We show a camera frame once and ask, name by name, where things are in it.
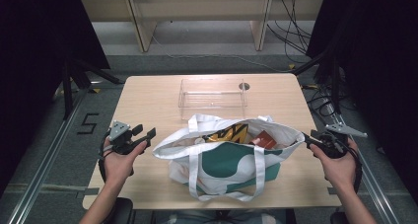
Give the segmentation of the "clear plastic bin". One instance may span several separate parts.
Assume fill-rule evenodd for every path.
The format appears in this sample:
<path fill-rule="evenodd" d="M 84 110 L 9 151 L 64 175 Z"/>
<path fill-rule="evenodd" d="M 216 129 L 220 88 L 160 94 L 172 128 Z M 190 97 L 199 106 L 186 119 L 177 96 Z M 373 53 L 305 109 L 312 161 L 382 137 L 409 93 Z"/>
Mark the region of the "clear plastic bin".
<path fill-rule="evenodd" d="M 212 114 L 221 118 L 244 117 L 246 94 L 239 88 L 242 78 L 182 79 L 178 107 L 182 119 L 194 114 Z"/>

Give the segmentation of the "black curtain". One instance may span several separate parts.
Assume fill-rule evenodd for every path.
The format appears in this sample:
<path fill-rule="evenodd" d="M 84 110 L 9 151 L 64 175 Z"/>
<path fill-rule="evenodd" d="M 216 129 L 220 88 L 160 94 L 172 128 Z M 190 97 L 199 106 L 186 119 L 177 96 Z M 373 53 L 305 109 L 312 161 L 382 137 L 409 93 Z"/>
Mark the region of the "black curtain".
<path fill-rule="evenodd" d="M 81 0 L 0 0 L 0 197 L 68 58 L 109 67 Z"/>
<path fill-rule="evenodd" d="M 323 51 L 354 0 L 323 0 L 308 56 Z M 340 65 L 378 144 L 418 204 L 418 0 L 363 0 Z"/>

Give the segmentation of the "person's left hand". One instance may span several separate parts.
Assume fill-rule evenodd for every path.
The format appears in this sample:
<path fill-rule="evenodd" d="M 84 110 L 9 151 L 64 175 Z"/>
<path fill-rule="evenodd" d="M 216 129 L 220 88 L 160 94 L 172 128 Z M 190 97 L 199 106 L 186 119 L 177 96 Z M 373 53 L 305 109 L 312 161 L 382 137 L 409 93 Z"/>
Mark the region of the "person's left hand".
<path fill-rule="evenodd" d="M 104 153 L 105 183 L 107 185 L 123 184 L 131 174 L 134 161 L 146 147 L 147 142 L 143 141 L 127 155 L 106 151 Z"/>

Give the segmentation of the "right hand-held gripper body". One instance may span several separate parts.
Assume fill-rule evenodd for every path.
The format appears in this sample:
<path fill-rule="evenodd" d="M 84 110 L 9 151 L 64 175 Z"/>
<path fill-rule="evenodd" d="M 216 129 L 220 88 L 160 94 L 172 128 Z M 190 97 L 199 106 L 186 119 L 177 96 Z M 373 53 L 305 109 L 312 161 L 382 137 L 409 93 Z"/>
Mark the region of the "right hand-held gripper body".
<path fill-rule="evenodd" d="M 348 136 L 367 137 L 368 134 L 342 122 L 328 124 L 317 138 L 318 147 L 331 159 L 341 158 L 349 151 Z"/>

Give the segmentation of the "black tripod stand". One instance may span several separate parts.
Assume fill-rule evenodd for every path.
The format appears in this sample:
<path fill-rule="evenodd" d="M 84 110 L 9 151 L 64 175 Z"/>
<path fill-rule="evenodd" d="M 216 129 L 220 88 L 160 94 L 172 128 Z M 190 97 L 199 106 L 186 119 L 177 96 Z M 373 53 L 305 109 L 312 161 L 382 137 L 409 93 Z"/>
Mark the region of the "black tripod stand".
<path fill-rule="evenodd" d="M 76 58 L 67 58 L 62 67 L 62 85 L 64 90 L 65 114 L 67 119 L 73 110 L 73 97 L 71 82 L 75 82 L 79 89 L 88 89 L 92 82 L 88 78 L 86 72 L 90 71 L 94 74 L 108 80 L 109 82 L 120 85 L 123 81 L 102 71 L 84 60 Z"/>

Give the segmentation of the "brown drink carton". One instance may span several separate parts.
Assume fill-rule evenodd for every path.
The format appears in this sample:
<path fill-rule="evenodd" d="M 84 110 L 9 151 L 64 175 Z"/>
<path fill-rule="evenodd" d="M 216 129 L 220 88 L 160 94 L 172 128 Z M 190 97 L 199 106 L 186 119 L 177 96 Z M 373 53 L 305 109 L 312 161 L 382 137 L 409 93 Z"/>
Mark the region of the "brown drink carton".
<path fill-rule="evenodd" d="M 272 149 L 277 144 L 277 142 L 269 133 L 263 130 L 251 140 L 251 144 L 262 147 L 264 149 Z"/>

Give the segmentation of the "white and green tote bag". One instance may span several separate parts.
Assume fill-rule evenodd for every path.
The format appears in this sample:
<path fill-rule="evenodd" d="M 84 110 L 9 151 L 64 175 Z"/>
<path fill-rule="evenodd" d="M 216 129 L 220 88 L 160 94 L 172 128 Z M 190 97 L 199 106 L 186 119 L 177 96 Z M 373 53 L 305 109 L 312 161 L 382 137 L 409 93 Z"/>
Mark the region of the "white and green tote bag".
<path fill-rule="evenodd" d="M 194 144 L 196 138 L 235 123 L 248 125 L 244 143 L 205 141 Z M 277 142 L 272 149 L 251 144 L 263 130 Z M 276 123 L 269 116 L 223 119 L 198 113 L 190 118 L 188 127 L 160 142 L 153 155 L 168 160 L 170 178 L 187 185 L 190 195 L 201 201 L 222 195 L 250 201 L 263 192 L 266 182 L 277 177 L 280 163 L 304 141 L 301 131 Z"/>

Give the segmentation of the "black metal stand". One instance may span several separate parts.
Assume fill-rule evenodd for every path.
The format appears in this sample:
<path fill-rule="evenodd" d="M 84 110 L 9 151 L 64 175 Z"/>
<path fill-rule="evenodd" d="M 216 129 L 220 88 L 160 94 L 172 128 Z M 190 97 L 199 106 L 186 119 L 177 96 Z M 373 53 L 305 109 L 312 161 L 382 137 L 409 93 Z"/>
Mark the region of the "black metal stand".
<path fill-rule="evenodd" d="M 340 69 L 335 53 L 332 50 L 325 50 L 309 62 L 291 71 L 295 76 L 302 74 L 313 66 L 317 65 L 314 73 L 314 80 L 318 84 L 324 84 L 327 80 L 331 83 L 331 102 L 337 113 L 341 113 L 339 106 L 339 79 Z"/>

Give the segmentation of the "black chair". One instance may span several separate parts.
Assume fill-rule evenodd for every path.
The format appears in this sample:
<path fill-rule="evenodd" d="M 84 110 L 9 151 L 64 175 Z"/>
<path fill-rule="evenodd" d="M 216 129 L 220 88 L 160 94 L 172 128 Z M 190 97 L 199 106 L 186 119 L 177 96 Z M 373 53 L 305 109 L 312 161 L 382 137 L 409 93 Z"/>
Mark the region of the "black chair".
<path fill-rule="evenodd" d="M 118 197 L 103 224 L 132 224 L 133 216 L 132 201 L 128 198 Z"/>

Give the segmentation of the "person's right hand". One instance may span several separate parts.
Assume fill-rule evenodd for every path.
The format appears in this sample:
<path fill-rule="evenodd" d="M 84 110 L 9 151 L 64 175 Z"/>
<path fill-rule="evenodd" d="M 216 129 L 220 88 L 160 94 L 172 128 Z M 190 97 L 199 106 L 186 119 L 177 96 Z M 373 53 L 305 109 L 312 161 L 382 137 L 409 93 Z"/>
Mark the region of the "person's right hand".
<path fill-rule="evenodd" d="M 349 153 L 341 158 L 331 159 L 316 145 L 311 144 L 313 154 L 319 158 L 325 177 L 338 190 L 353 190 L 356 162 Z"/>

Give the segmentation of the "yellow striped chips bag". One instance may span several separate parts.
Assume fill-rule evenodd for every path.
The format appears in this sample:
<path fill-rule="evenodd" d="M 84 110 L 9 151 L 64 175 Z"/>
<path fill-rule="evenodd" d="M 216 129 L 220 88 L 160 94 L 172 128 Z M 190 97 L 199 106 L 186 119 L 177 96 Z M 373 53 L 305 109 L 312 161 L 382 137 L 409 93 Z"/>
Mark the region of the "yellow striped chips bag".
<path fill-rule="evenodd" d="M 220 129 L 214 133 L 203 136 L 206 142 L 231 141 L 244 143 L 247 136 L 248 125 L 245 123 L 235 123 L 231 126 Z"/>

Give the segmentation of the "aluminium floor rail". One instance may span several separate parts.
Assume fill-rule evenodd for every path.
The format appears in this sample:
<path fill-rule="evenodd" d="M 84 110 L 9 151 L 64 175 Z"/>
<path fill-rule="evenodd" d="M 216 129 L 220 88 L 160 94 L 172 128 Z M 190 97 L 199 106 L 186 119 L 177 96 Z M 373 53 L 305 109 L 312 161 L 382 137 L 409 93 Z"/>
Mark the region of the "aluminium floor rail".
<path fill-rule="evenodd" d="M 87 95 L 87 89 L 79 90 L 75 96 L 70 96 L 74 100 L 73 110 L 69 112 L 66 118 L 61 122 L 57 133 L 52 142 L 49 144 L 48 150 L 42 158 L 40 165 L 37 167 L 32 180 L 24 189 L 23 195 L 15 206 L 7 224 L 24 224 L 31 209 L 35 203 L 36 198 L 41 190 L 41 187 L 59 153 L 62 143 L 66 138 L 68 131 L 74 121 L 74 117 L 79 111 L 79 107 Z"/>
<path fill-rule="evenodd" d="M 367 189 L 369 197 L 373 201 L 374 206 L 383 221 L 383 224 L 399 224 L 399 220 L 391 206 L 389 199 L 383 192 L 382 187 L 378 183 L 367 160 L 363 156 L 361 149 L 358 149 L 358 157 L 363 164 L 362 184 Z"/>

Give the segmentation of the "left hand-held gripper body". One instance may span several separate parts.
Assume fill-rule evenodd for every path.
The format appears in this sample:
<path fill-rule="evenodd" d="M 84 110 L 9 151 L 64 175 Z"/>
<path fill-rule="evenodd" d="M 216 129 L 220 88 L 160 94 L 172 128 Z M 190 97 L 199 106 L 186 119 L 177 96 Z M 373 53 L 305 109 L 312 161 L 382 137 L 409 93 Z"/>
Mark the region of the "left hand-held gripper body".
<path fill-rule="evenodd" d="M 132 145 L 132 129 L 129 124 L 115 120 L 109 130 L 109 142 L 112 150 L 121 155 L 129 154 L 134 146 Z"/>

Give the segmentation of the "person's legs in jeans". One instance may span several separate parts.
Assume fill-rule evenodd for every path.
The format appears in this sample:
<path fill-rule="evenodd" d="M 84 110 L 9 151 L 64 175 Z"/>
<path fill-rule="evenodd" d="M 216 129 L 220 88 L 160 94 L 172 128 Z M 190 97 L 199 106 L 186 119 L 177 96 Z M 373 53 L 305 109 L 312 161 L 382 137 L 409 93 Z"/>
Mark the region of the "person's legs in jeans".
<path fill-rule="evenodd" d="M 287 224 L 285 211 L 183 210 L 170 212 L 157 224 Z"/>

